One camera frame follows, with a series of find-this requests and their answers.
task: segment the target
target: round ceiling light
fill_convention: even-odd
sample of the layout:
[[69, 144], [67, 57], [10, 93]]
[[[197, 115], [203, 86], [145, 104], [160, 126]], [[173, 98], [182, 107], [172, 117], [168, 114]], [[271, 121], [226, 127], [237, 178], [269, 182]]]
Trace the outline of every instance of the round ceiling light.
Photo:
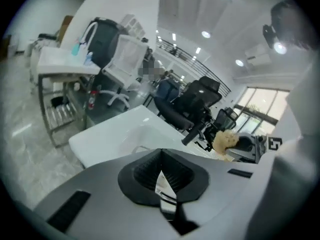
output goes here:
[[244, 63], [240, 59], [235, 60], [235, 64], [237, 64], [239, 67], [243, 67]]
[[275, 42], [273, 45], [273, 48], [278, 54], [286, 54], [287, 53], [287, 48], [279, 42]]
[[207, 31], [202, 31], [201, 34], [203, 35], [204, 38], [210, 38], [211, 37], [210, 33], [207, 32]]

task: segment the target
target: ceiling vent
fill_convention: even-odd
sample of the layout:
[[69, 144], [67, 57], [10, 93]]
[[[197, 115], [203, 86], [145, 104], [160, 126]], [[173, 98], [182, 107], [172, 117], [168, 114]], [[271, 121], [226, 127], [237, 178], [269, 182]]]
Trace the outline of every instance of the ceiling vent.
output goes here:
[[245, 51], [246, 60], [252, 66], [261, 66], [270, 64], [272, 61], [265, 47], [262, 44]]

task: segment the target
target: large window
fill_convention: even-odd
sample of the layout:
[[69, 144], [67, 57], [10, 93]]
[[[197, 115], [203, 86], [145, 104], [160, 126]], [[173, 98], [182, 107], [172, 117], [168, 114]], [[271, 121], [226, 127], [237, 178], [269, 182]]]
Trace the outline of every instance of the large window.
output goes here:
[[236, 127], [239, 133], [271, 134], [287, 106], [288, 91], [248, 88], [234, 106], [238, 114]]

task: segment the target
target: beige plush toy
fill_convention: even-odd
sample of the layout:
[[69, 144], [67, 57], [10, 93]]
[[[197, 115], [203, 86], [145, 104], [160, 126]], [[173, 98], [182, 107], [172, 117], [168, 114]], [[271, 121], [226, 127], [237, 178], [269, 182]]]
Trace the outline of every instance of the beige plush toy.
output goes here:
[[226, 154], [226, 148], [234, 147], [239, 141], [239, 136], [232, 130], [218, 131], [212, 143], [213, 149], [221, 154]]

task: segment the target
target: balcony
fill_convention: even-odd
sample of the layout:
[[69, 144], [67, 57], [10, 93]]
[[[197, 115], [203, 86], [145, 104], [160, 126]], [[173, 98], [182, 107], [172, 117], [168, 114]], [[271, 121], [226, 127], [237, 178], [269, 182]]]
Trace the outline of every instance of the balcony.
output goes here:
[[231, 90], [225, 85], [224, 82], [221, 81], [219, 77], [217, 77], [209, 68], [203, 65], [200, 61], [198, 61], [197, 59], [194, 59], [193, 56], [191, 56], [189, 53], [185, 52], [179, 47], [175, 47], [176, 48], [175, 53], [171, 52], [174, 50], [174, 45], [163, 39], [162, 39], [162, 42], [159, 42], [159, 40], [157, 39], [156, 45], [158, 48], [168, 53], [171, 53], [173, 56], [182, 60], [185, 64], [187, 64], [190, 68], [192, 68], [192, 70], [194, 70], [197, 73], [197, 75], [201, 77], [206, 76], [219, 82], [220, 83], [219, 93], [223, 97], [226, 97], [231, 92]]

